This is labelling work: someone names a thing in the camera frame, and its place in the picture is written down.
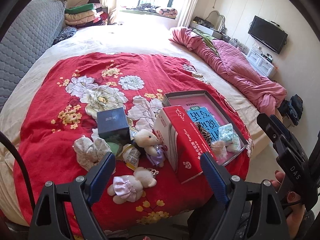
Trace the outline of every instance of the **white logo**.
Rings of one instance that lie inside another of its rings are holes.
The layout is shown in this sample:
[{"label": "white logo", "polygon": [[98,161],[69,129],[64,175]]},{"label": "white logo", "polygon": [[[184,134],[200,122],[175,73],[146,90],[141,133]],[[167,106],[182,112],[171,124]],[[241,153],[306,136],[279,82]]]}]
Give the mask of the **white logo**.
[{"label": "white logo", "polygon": [[191,169],[191,163],[190,162],[183,162],[183,165],[187,169]]},{"label": "white logo", "polygon": [[176,113],[178,114],[178,116],[184,121],[184,113],[181,112],[179,109],[176,110]]}]

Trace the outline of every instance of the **green folded blanket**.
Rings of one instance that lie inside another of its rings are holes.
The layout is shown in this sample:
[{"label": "green folded blanket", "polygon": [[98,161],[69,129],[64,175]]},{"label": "green folded blanket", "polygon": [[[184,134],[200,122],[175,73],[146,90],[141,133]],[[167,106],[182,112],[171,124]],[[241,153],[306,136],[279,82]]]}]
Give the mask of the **green folded blanket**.
[{"label": "green folded blanket", "polygon": [[198,34],[198,35],[202,38],[202,40],[204,41],[204,43],[205,43],[210,49],[212,49],[212,51],[213,51],[218,57],[220,57],[217,49],[215,48],[215,46],[214,46],[214,45],[212,44],[212,42],[211,42],[212,40],[215,39],[214,37],[212,37],[211,35],[203,32],[203,31],[201,31],[201,30],[197,30],[197,29],[194,29],[193,32],[194,32],[195,34]]},{"label": "green folded blanket", "polygon": [[86,3],[84,5],[72,7],[70,9],[66,9],[64,12],[68,13],[68,14],[77,14],[77,13],[86,12],[86,11],[94,10],[94,9],[95,9],[94,3]]}]

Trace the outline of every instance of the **white bed sheet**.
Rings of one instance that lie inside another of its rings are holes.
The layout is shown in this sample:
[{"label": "white bed sheet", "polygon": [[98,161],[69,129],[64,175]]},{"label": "white bed sheet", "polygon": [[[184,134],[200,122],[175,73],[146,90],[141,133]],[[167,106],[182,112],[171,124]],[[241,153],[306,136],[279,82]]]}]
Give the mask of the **white bed sheet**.
[{"label": "white bed sheet", "polygon": [[[161,28],[156,31],[154,28],[134,31],[125,26],[111,25],[78,30],[72,38],[49,48],[23,77],[0,113],[1,131],[17,148],[19,147],[20,127],[30,103],[49,70],[61,59],[92,52],[162,54],[189,60],[196,70],[230,102],[251,134],[254,143],[251,157],[255,157],[269,143],[268,137],[257,125],[256,117],[259,114],[257,109],[235,87],[210,69],[201,58],[185,47],[169,41],[168,37],[169,32]],[[13,163],[13,156],[0,145],[0,208],[12,222],[27,225],[16,197]]]}]

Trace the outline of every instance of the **red floral blanket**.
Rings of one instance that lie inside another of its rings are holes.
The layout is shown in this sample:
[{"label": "red floral blanket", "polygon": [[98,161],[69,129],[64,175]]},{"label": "red floral blanket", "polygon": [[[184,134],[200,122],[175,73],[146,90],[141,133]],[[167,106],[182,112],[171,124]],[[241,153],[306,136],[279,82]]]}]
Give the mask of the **red floral blanket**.
[{"label": "red floral blanket", "polygon": [[[236,111],[186,59],[162,55],[131,53],[91,53],[59,61],[48,73],[34,96],[21,127],[20,154],[30,174],[35,199],[48,180],[56,184],[71,182],[86,174],[76,160],[72,145],[82,135],[97,137],[97,112],[123,107],[130,129],[152,130],[162,108],[165,93],[207,90],[228,113],[244,137],[250,135]],[[139,166],[151,167],[145,156]],[[227,169],[243,179],[248,171],[247,150]],[[157,222],[203,205],[212,195],[204,175],[181,185],[168,163],[159,168],[157,185],[146,188],[141,199],[121,205],[104,192],[92,207],[103,230],[126,229]],[[17,164],[14,182],[22,214],[30,223],[32,211],[24,180]],[[132,175],[124,162],[117,161],[114,176]],[[66,203],[71,228],[80,231],[70,203]]]}]

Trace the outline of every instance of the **window sill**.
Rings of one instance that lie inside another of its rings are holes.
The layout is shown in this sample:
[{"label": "window sill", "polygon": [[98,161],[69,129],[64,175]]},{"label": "window sill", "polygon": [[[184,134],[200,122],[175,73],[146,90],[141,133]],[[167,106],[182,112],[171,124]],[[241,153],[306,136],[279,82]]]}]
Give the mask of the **window sill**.
[{"label": "window sill", "polygon": [[176,18],[173,17],[167,17],[167,16],[163,16],[161,14],[158,13],[152,13],[152,12],[144,12],[144,11],[136,11],[136,10],[127,10],[127,9],[120,9],[120,12],[125,12],[125,13],[133,13],[133,14],[147,14],[147,15],[155,15],[155,16],[160,16],[160,17],[164,17],[167,19],[172,19],[175,20]]}]

